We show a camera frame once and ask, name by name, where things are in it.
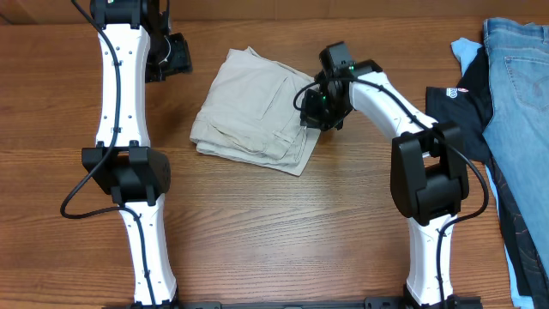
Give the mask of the beige khaki shorts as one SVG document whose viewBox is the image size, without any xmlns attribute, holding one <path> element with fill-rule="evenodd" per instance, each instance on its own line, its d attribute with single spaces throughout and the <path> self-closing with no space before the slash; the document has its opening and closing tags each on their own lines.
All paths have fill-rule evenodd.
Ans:
<svg viewBox="0 0 549 309">
<path fill-rule="evenodd" d="M 297 92 L 313 82 L 248 47 L 231 49 L 191 127 L 196 150 L 300 176 L 320 131 L 300 124 Z"/>
</svg>

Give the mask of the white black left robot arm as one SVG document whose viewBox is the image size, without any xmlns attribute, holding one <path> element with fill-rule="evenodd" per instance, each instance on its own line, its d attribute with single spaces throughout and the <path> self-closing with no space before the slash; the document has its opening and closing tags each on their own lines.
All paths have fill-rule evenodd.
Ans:
<svg viewBox="0 0 549 309">
<path fill-rule="evenodd" d="M 157 1 L 92 1 L 84 15 L 100 38 L 103 89 L 95 144 L 82 149 L 82 165 L 124 220 L 135 276 L 132 307 L 179 308 L 164 228 L 171 167 L 151 146 L 145 87 L 190 73 L 189 47 Z"/>
</svg>

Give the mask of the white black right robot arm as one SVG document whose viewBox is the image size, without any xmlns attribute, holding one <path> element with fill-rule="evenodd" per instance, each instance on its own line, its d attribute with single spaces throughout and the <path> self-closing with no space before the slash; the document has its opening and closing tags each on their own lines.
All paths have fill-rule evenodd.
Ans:
<svg viewBox="0 0 549 309">
<path fill-rule="evenodd" d="M 300 123 L 321 131 L 341 129 L 362 112 L 390 141 L 390 192 L 410 233 L 410 270 L 400 308 L 460 308 L 449 278 L 452 227 L 468 196 L 465 162 L 455 153 L 459 129 L 440 124 L 405 99 L 374 61 L 356 62 L 347 45 L 319 54 L 321 71 L 296 94 Z"/>
</svg>

